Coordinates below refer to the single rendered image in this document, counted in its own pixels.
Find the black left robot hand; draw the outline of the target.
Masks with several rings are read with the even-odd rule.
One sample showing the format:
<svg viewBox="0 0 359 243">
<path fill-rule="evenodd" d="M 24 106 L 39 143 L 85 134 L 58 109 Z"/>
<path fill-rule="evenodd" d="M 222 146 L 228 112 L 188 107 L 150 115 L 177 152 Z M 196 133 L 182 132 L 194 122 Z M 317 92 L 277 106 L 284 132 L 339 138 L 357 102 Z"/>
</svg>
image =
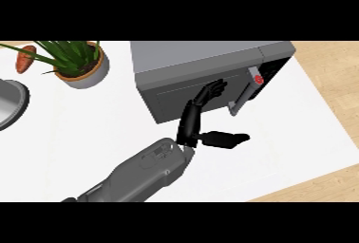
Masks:
<svg viewBox="0 0 359 243">
<path fill-rule="evenodd" d="M 219 131 L 202 133 L 203 108 L 209 101 L 222 95 L 227 85 L 224 80 L 209 83 L 196 98 L 188 101 L 179 121 L 178 144 L 196 148 L 202 141 L 206 146 L 234 149 L 250 140 L 249 134 L 231 134 Z"/>
</svg>

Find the dark grey microwave door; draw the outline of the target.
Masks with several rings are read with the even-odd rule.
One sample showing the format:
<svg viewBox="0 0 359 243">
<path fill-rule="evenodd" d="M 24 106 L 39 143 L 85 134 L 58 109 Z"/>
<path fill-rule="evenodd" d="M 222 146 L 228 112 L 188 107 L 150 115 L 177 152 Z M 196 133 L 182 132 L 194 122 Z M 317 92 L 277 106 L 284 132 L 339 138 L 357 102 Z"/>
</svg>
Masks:
<svg viewBox="0 0 359 243">
<path fill-rule="evenodd" d="M 225 107 L 240 97 L 252 81 L 252 74 L 249 73 L 247 67 L 187 80 L 182 83 L 165 84 L 160 87 L 148 89 L 138 88 L 157 124 L 181 118 L 188 101 L 196 98 L 203 87 L 218 80 L 224 80 L 228 85 L 222 96 L 211 100 L 203 109 L 205 112 L 209 112 Z"/>
</svg>

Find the grey microwave oven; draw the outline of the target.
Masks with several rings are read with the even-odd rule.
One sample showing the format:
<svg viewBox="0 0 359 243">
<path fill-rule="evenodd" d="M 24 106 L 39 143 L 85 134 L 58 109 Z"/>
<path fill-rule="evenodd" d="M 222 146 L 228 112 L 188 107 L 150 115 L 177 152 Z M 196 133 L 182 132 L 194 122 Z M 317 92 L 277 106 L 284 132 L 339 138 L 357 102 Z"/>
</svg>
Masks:
<svg viewBox="0 0 359 243">
<path fill-rule="evenodd" d="M 225 106 L 233 114 L 258 97 L 296 52 L 289 41 L 134 41 L 131 50 L 138 88 L 247 67 L 252 81 Z"/>
</svg>

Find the green plant in grey pot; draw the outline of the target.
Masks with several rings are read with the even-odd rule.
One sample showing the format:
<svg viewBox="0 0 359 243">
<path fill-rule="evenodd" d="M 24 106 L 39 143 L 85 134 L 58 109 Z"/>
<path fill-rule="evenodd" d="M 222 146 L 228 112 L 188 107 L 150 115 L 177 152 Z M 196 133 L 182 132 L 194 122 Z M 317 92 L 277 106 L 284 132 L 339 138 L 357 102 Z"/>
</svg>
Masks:
<svg viewBox="0 0 359 243">
<path fill-rule="evenodd" d="M 26 48 L 0 44 L 17 51 L 27 60 L 52 65 L 51 73 L 76 89 L 97 86 L 110 71 L 110 59 L 100 42 L 92 41 L 36 41 L 51 55 L 47 57 Z"/>
</svg>

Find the round grey metal basin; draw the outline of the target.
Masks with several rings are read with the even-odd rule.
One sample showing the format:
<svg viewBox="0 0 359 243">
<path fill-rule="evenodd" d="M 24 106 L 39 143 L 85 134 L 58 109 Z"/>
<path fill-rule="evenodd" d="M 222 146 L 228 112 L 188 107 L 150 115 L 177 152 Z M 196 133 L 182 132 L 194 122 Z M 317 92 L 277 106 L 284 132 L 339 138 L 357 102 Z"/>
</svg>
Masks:
<svg viewBox="0 0 359 243">
<path fill-rule="evenodd" d="M 23 116 L 30 97 L 30 89 L 21 82 L 0 79 L 0 131 L 13 126 Z"/>
</svg>

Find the orange carrot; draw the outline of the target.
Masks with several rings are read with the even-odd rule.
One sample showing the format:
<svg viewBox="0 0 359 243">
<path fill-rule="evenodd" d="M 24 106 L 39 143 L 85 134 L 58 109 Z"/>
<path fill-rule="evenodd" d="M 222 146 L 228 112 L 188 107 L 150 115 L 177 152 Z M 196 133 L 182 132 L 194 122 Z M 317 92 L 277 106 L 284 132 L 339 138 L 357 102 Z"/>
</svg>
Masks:
<svg viewBox="0 0 359 243">
<path fill-rule="evenodd" d="M 23 48 L 27 52 L 36 53 L 38 48 L 35 46 L 26 46 Z M 27 52 L 18 52 L 15 70 L 23 74 L 35 63 L 35 57 Z"/>
</svg>

